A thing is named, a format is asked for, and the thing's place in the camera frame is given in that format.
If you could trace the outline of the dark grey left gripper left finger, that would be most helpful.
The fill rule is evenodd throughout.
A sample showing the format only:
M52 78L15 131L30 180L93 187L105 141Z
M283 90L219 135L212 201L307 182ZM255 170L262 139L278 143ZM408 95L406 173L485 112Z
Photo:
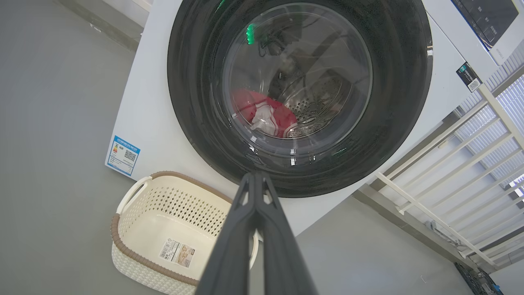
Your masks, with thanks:
M244 175L196 295L248 294L249 241L256 230L255 188L255 175L252 172Z

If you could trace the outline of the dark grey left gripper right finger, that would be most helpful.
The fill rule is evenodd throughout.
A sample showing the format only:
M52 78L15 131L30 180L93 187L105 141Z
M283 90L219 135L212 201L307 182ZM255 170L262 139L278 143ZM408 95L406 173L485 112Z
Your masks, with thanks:
M296 238L267 174L250 174L250 198L255 224L264 239L264 293L266 295L317 295Z

